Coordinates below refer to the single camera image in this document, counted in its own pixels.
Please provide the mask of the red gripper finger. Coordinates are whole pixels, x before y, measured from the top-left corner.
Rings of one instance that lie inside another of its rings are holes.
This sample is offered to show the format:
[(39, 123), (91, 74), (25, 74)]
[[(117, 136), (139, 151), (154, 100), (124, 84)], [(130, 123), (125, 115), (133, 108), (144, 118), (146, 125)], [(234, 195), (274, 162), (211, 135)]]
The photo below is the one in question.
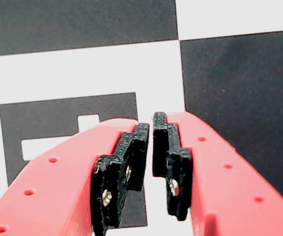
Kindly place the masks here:
[(114, 118), (29, 161), (0, 199), (0, 236), (103, 236), (141, 191), (149, 124)]
[(194, 114), (154, 114), (152, 171), (196, 236), (283, 236), (283, 196)]

